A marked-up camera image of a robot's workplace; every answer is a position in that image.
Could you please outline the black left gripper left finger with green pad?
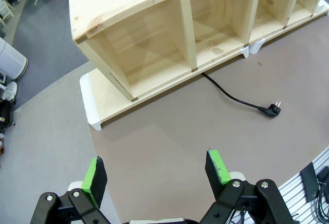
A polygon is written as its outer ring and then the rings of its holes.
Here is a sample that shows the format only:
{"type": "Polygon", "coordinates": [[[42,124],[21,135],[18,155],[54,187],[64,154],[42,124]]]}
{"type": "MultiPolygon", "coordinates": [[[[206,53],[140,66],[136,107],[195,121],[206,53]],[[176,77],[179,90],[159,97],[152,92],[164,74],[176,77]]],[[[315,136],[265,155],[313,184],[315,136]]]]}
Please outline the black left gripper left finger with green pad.
{"type": "Polygon", "coordinates": [[[81,186],[58,196],[54,192],[40,195],[31,223],[110,223],[100,207],[107,184],[104,162],[92,159],[81,186]]]}

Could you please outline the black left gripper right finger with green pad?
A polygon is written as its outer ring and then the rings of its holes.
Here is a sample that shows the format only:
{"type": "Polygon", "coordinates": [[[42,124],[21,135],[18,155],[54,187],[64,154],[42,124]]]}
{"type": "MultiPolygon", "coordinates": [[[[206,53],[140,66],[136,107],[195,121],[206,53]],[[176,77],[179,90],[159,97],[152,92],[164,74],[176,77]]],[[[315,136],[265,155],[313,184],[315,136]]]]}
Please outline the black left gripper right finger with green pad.
{"type": "Polygon", "coordinates": [[[254,223],[295,223],[273,180],[251,184],[232,178],[217,150],[207,150],[205,171],[215,202],[200,223],[229,223],[237,211],[247,212],[254,223]]]}

